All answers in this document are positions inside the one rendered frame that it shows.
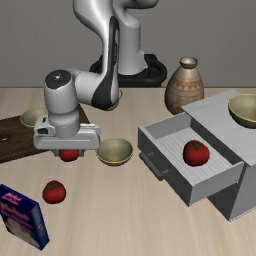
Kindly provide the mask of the blue carton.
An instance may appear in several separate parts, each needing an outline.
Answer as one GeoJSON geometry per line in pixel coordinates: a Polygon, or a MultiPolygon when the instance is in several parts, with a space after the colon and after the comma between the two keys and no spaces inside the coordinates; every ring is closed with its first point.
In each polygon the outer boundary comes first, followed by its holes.
{"type": "Polygon", "coordinates": [[[8,232],[42,250],[49,236],[38,202],[1,184],[0,216],[8,232]]]}

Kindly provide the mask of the grey cabinet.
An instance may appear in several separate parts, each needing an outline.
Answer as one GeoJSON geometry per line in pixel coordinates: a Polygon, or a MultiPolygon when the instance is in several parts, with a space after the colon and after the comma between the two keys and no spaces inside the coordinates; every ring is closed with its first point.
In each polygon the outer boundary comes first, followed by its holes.
{"type": "Polygon", "coordinates": [[[237,94],[228,90],[183,106],[188,115],[243,161],[239,181],[208,197],[229,221],[256,209],[256,129],[240,126],[230,116],[228,101],[237,94]]]}

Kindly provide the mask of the red tomato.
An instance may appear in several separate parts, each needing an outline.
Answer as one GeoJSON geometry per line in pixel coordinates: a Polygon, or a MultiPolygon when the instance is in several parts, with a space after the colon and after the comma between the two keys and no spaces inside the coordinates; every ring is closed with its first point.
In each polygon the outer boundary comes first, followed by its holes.
{"type": "Polygon", "coordinates": [[[42,197],[48,204],[58,204],[65,199],[66,189],[62,183],[53,180],[46,184],[42,192],[42,197]]]}
{"type": "Polygon", "coordinates": [[[79,151],[75,149],[61,149],[59,151],[59,157],[64,162],[75,161],[79,156],[79,151]]]}
{"type": "Polygon", "coordinates": [[[183,160],[189,166],[202,166],[208,162],[209,158],[208,147],[200,141],[191,140],[183,148],[183,160]]]}

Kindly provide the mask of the cream porcelain bowl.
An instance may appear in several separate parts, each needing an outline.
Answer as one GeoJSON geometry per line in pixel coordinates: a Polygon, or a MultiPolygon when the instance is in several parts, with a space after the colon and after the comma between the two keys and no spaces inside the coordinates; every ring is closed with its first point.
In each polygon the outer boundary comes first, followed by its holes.
{"type": "Polygon", "coordinates": [[[24,126],[28,128],[33,128],[35,126],[37,118],[46,113],[47,113],[47,109],[45,106],[33,106],[27,109],[20,116],[20,121],[24,126]]]}
{"type": "Polygon", "coordinates": [[[108,166],[120,166],[130,160],[133,155],[132,144],[120,137],[108,137],[100,142],[96,150],[98,159],[108,166]]]}
{"type": "Polygon", "coordinates": [[[228,110],[240,126],[256,129],[256,94],[237,94],[231,97],[228,110]]]}

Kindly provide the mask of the brown patterned ceramic vase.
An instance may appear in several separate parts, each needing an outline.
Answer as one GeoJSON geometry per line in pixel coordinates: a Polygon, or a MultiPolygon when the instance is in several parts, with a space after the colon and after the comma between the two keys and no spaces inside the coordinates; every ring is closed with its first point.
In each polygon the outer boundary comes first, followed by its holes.
{"type": "Polygon", "coordinates": [[[165,106],[174,115],[183,111],[182,106],[204,98],[204,86],[195,57],[184,56],[179,68],[171,76],[165,90],[165,106]]]}

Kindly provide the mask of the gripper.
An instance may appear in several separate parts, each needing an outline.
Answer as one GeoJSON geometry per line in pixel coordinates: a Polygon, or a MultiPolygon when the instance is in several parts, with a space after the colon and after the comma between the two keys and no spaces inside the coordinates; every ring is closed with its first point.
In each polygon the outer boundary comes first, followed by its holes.
{"type": "Polygon", "coordinates": [[[84,157],[85,150],[94,150],[100,144],[101,128],[96,124],[81,123],[78,132],[69,137],[61,137],[49,122],[48,115],[37,118],[34,127],[33,143],[37,149],[53,150],[59,157],[60,149],[77,149],[79,157],[84,157]]]}

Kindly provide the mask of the brown wooden cutting board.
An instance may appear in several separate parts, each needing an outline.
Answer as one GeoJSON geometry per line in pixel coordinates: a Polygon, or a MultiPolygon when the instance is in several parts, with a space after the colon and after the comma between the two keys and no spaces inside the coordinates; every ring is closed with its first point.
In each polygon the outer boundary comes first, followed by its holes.
{"type": "Polygon", "coordinates": [[[33,144],[34,129],[15,116],[0,120],[0,163],[44,153],[33,144]]]}

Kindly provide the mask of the grey open drawer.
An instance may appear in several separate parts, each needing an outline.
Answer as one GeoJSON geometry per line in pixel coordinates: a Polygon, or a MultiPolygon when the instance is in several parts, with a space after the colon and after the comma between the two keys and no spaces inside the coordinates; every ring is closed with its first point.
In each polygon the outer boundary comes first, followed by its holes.
{"type": "Polygon", "coordinates": [[[138,128],[140,158],[159,181],[165,180],[187,206],[239,181],[243,161],[186,113],[138,128]],[[185,144],[202,142],[208,162],[191,167],[183,160],[185,144]]]}

